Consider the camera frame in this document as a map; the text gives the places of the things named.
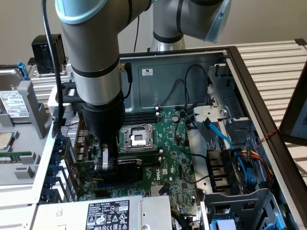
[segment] capacitor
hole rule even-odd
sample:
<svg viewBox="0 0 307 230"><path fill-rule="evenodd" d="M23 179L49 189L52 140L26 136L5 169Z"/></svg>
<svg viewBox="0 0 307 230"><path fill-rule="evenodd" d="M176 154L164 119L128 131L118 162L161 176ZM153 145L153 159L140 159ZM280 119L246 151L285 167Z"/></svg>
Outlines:
<svg viewBox="0 0 307 230"><path fill-rule="evenodd" d="M172 115L172 122L173 123L178 123L179 122L179 116L177 116L177 115Z"/></svg>
<svg viewBox="0 0 307 230"><path fill-rule="evenodd" d="M195 203L195 196L191 196L191 202L192 202L192 204Z"/></svg>

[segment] white slatted surface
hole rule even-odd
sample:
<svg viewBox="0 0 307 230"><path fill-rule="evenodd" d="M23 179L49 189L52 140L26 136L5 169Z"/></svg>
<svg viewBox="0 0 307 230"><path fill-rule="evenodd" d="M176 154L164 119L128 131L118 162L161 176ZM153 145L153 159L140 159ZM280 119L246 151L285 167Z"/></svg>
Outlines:
<svg viewBox="0 0 307 230"><path fill-rule="evenodd" d="M295 41L241 44L237 48L279 127L307 60L307 49ZM286 145L293 159L307 171L307 147ZM307 183L307 175L302 176Z"/></svg>

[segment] open computer chassis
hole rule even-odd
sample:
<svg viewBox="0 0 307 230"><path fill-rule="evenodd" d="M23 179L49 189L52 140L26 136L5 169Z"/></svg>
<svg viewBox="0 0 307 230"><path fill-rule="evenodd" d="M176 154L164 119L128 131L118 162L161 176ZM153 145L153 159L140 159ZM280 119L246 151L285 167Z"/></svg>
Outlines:
<svg viewBox="0 0 307 230"><path fill-rule="evenodd" d="M283 224L296 228L306 224L306 185L279 134L261 144L260 140L276 130L276 126L236 47L124 54L121 62L131 63L134 81L125 103L126 121L119 132L118 161L139 164L140 170L131 174L135 181L106 183L95 172L101 152L79 111L62 127L67 140L53 140L49 134L43 158L50 160L48 164L41 163L39 169L47 172L46 178L35 180L42 191L34 227L55 225L56 219L42 221L40 215L52 203L58 203L56 207L61 209L68 208L67 203L73 201L69 203L75 207L72 212L82 213L74 221L80 229L94 229L103 225L95 222L98 217L94 215L92 223L90 205L125 200L132 206L136 197L142 200L152 196L168 197L169 202L162 204L169 210L169 217L161 219L165 227L171 223L170 213L177 218L180 214L187 215L185 220L190 223L186 229L209 229L209 224L218 219L233 219L237 229L268 229ZM178 78L185 80L185 73L193 64L200 64L208 78L204 78L200 68L187 72L188 109L193 105L195 108L185 111L184 85L174 83ZM124 73L122 80L126 92L128 83ZM160 107L173 85L174 91ZM231 143L206 127L207 118ZM272 171L271 179L260 161L250 159L251 151L258 145L257 154ZM249 182L242 190L239 178L244 174L242 167L234 166L234 154L245 150L253 183ZM206 160L186 153L200 154ZM67 185L64 190L55 189L56 181L50 181L59 172L58 165L64 165L68 173L62 179L63 186ZM134 214L128 211L128 222L123 224L129 229L134 229L132 226L158 229L153 224L158 220L148 215L149 211L146 216L143 211ZM178 222L173 221L173 228L180 229Z"/></svg>

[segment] hard drive label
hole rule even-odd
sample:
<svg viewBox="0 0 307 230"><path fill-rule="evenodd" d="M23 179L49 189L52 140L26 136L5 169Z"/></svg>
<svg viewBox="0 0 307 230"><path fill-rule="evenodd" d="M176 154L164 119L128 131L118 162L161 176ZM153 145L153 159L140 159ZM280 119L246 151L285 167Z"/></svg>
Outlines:
<svg viewBox="0 0 307 230"><path fill-rule="evenodd" d="M29 117L23 97L18 91L1 91L0 98L4 108L11 118Z"/></svg>
<svg viewBox="0 0 307 230"><path fill-rule="evenodd" d="M128 230L129 200L89 204L85 230Z"/></svg>

